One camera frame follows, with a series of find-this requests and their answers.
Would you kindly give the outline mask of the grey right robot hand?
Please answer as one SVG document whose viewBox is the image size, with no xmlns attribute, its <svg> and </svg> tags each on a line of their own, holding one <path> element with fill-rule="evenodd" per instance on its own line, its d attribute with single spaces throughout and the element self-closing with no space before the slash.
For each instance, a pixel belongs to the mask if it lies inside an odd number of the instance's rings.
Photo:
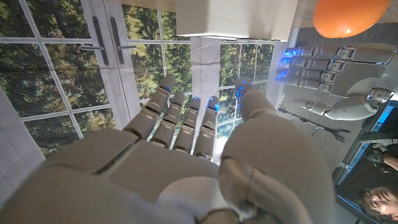
<svg viewBox="0 0 398 224">
<path fill-rule="evenodd" d="M 212 159 L 218 98 L 181 127 L 181 91 L 166 76 L 122 130 L 102 129 L 43 162 L 5 203 L 2 223 L 330 223 L 335 190 L 322 154 L 248 78 L 243 122 Z"/>
</svg>

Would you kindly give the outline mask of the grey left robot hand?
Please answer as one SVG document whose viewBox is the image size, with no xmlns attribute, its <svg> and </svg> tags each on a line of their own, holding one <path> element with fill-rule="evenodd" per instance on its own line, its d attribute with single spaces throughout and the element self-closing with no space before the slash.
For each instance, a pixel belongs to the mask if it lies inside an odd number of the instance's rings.
<svg viewBox="0 0 398 224">
<path fill-rule="evenodd" d="M 332 105 L 305 98 L 298 107 L 333 120 L 373 116 L 397 96 L 397 46 L 383 43 L 292 47 L 285 50 L 276 81 L 340 97 Z"/>
</svg>

